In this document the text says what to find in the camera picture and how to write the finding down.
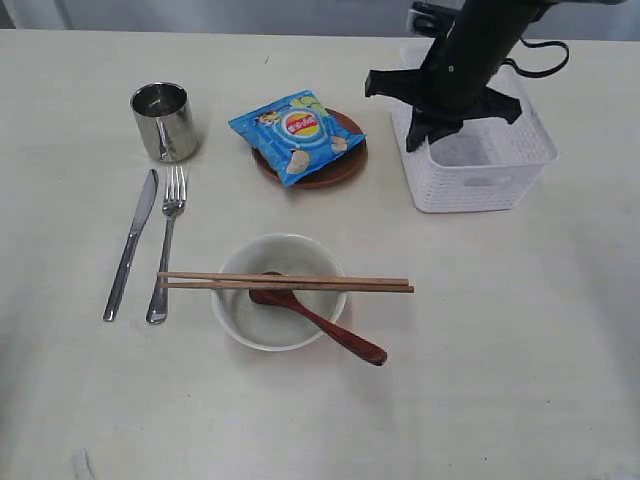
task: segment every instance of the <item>brown plate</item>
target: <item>brown plate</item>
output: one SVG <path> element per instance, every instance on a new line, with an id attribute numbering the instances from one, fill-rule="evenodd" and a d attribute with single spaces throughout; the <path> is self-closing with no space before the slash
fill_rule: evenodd
<path id="1" fill-rule="evenodd" d="M 340 123 L 340 125 L 342 125 L 350 133 L 362 133 L 362 130 L 360 129 L 358 124 L 343 113 L 336 112 L 335 110 L 331 110 L 330 108 L 327 108 L 327 111 L 331 115 L 336 117 L 338 123 Z M 251 153 L 253 153 L 253 158 L 258 164 L 258 167 L 260 167 L 260 169 L 269 177 L 277 180 L 278 183 L 280 183 L 278 174 L 269 166 L 260 151 L 252 148 Z M 291 188 L 329 187 L 353 177 L 356 173 L 362 170 L 366 163 L 367 143 L 366 140 L 363 140 L 337 160 L 334 160 L 320 170 L 310 173 L 306 177 L 301 178 L 296 183 L 291 185 Z"/>

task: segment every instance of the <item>spoon handle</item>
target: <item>spoon handle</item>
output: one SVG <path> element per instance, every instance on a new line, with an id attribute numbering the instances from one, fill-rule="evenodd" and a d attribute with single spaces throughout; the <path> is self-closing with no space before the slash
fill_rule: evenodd
<path id="1" fill-rule="evenodd" d="M 377 345 L 359 337 L 355 333 L 351 333 L 349 330 L 345 330 L 344 328 L 325 320 L 321 316 L 316 315 L 311 310 L 305 308 L 304 305 L 291 305 L 291 308 L 300 315 L 307 317 L 315 323 L 320 330 L 329 335 L 351 353 L 363 359 L 365 362 L 369 362 L 372 365 L 379 367 L 387 361 L 387 352 Z"/>

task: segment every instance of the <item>knife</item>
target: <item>knife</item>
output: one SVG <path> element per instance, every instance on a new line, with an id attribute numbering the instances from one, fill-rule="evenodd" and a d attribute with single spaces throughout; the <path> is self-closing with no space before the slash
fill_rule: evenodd
<path id="1" fill-rule="evenodd" d="M 129 229 L 127 243 L 124 246 L 124 252 L 122 252 L 122 258 L 120 259 L 120 265 L 118 265 L 116 278 L 113 280 L 113 287 L 111 287 L 107 308 L 105 308 L 104 315 L 102 316 L 102 319 L 105 322 L 113 322 L 116 318 L 116 313 L 118 313 L 118 307 L 122 300 L 122 293 L 124 292 L 124 287 L 127 284 L 129 269 L 131 268 L 131 262 L 133 261 L 133 254 L 136 251 L 136 245 L 138 245 L 138 239 L 140 238 L 144 224 L 147 223 L 147 218 L 149 218 L 149 213 L 151 213 L 151 208 L 153 207 L 153 202 L 156 199 L 157 191 L 158 172 L 151 169 L 149 170 L 149 175 L 147 175 L 147 179 L 142 187 L 142 192 L 138 199 L 138 206 L 136 207 L 136 213 L 133 216 L 133 222 Z"/>

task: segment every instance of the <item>chopsticks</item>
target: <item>chopsticks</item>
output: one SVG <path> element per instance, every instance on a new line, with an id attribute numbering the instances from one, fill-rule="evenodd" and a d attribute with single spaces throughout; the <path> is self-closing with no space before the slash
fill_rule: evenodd
<path id="1" fill-rule="evenodd" d="M 210 290 L 324 290 L 332 292 L 413 293 L 406 278 L 260 275 L 244 273 L 160 272 L 158 277 L 208 280 L 205 282 L 161 282 L 160 288 Z"/>

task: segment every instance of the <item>white table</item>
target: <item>white table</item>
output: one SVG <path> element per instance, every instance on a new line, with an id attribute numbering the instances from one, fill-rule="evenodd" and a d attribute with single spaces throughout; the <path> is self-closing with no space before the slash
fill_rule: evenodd
<path id="1" fill-rule="evenodd" d="M 0 32 L 0 478 L 603 479 L 640 472 L 640 45 L 572 42 L 527 81 L 561 151 L 510 212 L 411 203 L 370 68 L 420 39 Z M 518 50 L 523 64 L 553 53 Z M 228 338 L 205 292 L 144 320 L 159 202 L 114 324 L 101 315 L 147 159 L 128 98 L 189 92 L 204 133 L 171 265 L 214 270 L 274 231 L 324 243 L 350 274 L 413 296 L 352 295 L 345 325 L 375 368 L 326 337 L 290 353 Z M 286 191 L 227 120 L 313 89 L 368 133 L 369 163 Z"/>

